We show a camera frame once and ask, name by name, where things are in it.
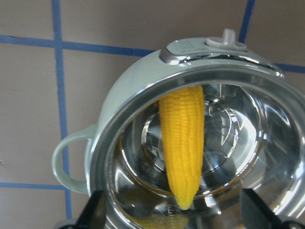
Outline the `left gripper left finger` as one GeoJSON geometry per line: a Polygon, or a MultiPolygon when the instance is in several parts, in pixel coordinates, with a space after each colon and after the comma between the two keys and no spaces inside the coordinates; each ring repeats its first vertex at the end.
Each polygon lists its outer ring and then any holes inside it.
{"type": "Polygon", "coordinates": [[[103,229],[106,224],[106,195],[103,190],[92,193],[78,220],[76,229],[103,229]]]}

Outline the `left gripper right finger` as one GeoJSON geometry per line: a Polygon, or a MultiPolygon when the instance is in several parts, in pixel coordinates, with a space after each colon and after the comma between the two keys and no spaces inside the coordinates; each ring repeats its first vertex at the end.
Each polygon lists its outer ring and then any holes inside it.
{"type": "Polygon", "coordinates": [[[281,220],[251,188],[240,193],[240,217],[246,229],[278,229],[281,220]]]}

